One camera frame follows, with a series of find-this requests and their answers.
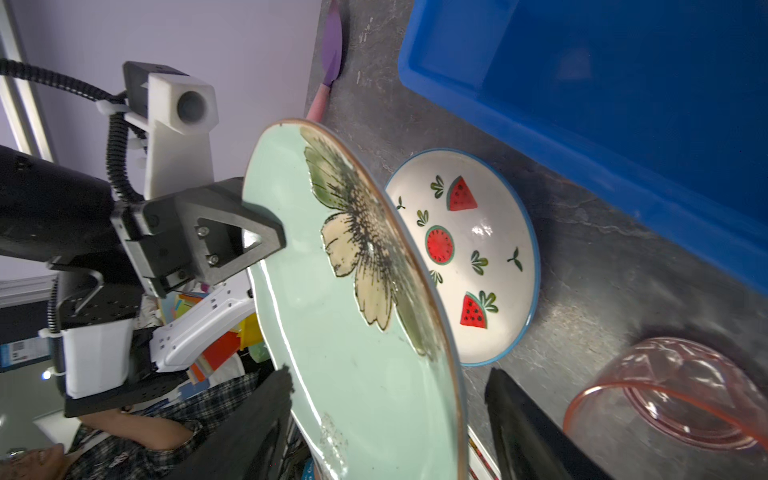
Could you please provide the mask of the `pink glass cup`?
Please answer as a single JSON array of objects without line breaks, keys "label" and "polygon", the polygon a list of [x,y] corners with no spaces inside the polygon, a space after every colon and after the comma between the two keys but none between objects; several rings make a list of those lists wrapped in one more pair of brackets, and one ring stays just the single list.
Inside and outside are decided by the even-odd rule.
[{"label": "pink glass cup", "polygon": [[619,393],[646,425],[711,451],[767,447],[767,397],[731,359],[676,337],[643,340],[607,363],[570,402],[563,429],[576,431],[587,406]]}]

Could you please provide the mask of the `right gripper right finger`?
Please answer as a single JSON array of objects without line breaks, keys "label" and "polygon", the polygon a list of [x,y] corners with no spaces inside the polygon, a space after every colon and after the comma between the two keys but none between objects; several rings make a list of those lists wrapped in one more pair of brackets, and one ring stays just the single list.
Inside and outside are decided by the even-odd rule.
[{"label": "right gripper right finger", "polygon": [[503,479],[607,479],[505,371],[490,371],[484,393]]}]

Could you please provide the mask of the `white watermelon plate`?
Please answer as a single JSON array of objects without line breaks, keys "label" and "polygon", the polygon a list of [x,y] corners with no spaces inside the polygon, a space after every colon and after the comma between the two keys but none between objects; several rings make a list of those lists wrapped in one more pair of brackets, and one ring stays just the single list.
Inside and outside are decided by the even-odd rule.
[{"label": "white watermelon plate", "polygon": [[503,358],[533,321],[541,280],[538,241],[517,192],[454,149],[411,157],[386,192],[422,254],[461,364]]}]

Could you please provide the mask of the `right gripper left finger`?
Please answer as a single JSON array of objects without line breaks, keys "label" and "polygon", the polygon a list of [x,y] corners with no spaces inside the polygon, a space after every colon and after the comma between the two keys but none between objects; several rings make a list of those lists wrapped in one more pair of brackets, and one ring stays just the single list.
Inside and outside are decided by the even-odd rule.
[{"label": "right gripper left finger", "polygon": [[272,373],[170,479],[276,479],[287,446],[292,376]]}]

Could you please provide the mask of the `purple silicone spatula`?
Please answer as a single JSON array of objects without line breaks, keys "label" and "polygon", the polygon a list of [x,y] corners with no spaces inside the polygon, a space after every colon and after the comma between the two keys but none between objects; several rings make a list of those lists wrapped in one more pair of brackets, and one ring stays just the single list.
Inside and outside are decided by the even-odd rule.
[{"label": "purple silicone spatula", "polygon": [[325,74],[307,113],[308,120],[313,122],[320,122],[322,120],[330,97],[331,87],[341,71],[342,57],[343,27],[340,5],[337,0],[332,0],[326,17],[321,48],[321,65]]}]

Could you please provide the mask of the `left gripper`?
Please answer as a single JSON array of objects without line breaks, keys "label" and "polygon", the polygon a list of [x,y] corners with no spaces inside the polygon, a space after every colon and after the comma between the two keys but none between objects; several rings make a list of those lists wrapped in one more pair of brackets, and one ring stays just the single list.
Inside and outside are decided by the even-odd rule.
[{"label": "left gripper", "polygon": [[[271,211],[243,203],[243,187],[235,177],[138,204],[114,201],[96,179],[39,190],[38,252],[57,273],[48,330],[66,416],[171,392],[255,312],[250,282],[225,280],[284,249],[286,237]],[[220,284],[181,318],[136,326],[144,294],[164,298],[194,278]]]}]

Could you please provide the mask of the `green floral plate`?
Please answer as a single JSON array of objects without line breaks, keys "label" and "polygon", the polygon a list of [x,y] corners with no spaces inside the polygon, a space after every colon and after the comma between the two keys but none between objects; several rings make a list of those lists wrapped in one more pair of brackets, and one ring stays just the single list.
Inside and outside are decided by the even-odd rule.
[{"label": "green floral plate", "polygon": [[242,198],[282,224],[252,265],[272,361],[325,479],[464,479],[466,393],[447,315],[381,185],[325,127],[260,136]]}]

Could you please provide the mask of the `person in plaid shirt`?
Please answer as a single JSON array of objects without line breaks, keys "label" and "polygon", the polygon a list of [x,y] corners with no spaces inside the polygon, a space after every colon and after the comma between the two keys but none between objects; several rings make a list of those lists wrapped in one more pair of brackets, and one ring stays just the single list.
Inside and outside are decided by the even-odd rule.
[{"label": "person in plaid shirt", "polygon": [[247,373],[148,415],[121,409],[80,418],[56,444],[1,461],[3,479],[162,479],[189,458],[270,375]]}]

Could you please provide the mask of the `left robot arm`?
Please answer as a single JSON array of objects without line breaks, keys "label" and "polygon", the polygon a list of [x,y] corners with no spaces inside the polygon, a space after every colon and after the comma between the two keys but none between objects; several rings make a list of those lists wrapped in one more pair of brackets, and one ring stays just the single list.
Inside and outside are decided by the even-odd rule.
[{"label": "left robot arm", "polygon": [[1,73],[90,100],[109,121],[105,179],[1,151],[1,252],[57,274],[41,336],[65,415],[171,391],[253,312],[246,269],[286,245],[274,215],[245,207],[241,178],[214,178],[213,87],[141,62],[124,65],[117,95],[9,59]]}]

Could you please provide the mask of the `blue plastic bin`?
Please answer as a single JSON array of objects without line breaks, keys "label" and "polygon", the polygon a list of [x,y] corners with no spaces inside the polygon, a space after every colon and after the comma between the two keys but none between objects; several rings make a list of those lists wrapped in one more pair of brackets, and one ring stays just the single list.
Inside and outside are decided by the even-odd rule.
[{"label": "blue plastic bin", "polygon": [[763,1],[418,1],[402,83],[759,291]]}]

